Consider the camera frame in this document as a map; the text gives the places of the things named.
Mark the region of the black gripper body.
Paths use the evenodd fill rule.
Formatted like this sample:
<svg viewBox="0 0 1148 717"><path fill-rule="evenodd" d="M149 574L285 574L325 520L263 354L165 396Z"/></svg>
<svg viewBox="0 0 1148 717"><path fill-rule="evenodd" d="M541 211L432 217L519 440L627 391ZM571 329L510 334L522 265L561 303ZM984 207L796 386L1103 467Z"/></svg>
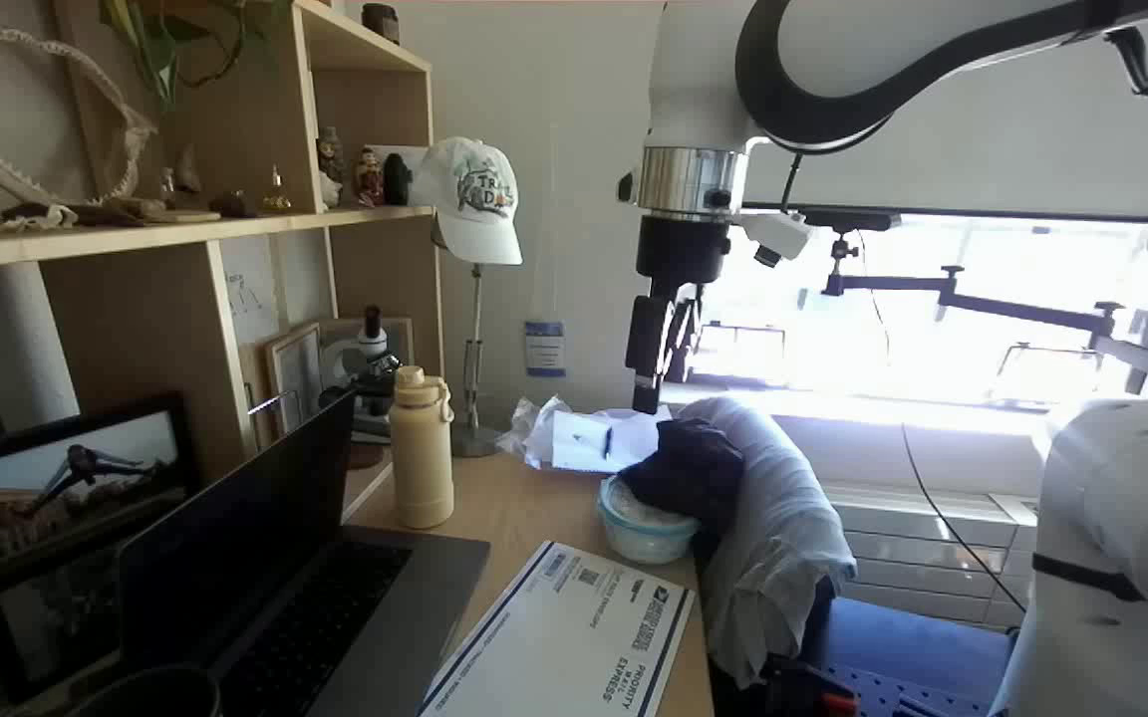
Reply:
<svg viewBox="0 0 1148 717"><path fill-rule="evenodd" d="M636 270L651 290L634 297L627 365L640 377L669 371L692 329L703 285L716 278L728 250L723 221L644 213L636 229Z"/></svg>

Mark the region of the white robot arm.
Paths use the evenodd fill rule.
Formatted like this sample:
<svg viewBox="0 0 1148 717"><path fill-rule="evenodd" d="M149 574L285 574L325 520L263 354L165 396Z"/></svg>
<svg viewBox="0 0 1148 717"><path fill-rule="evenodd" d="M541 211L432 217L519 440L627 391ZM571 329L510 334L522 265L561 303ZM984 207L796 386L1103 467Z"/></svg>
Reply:
<svg viewBox="0 0 1148 717"><path fill-rule="evenodd" d="M1107 41L1148 94L1148 0L658 0L651 123L620 195L640 207L627 365L655 411L680 285L716 273L759 143L800 153L875 136L933 84ZM1034 602L999 717L1148 717L1148 396L1095 396L1046 452Z"/></svg>

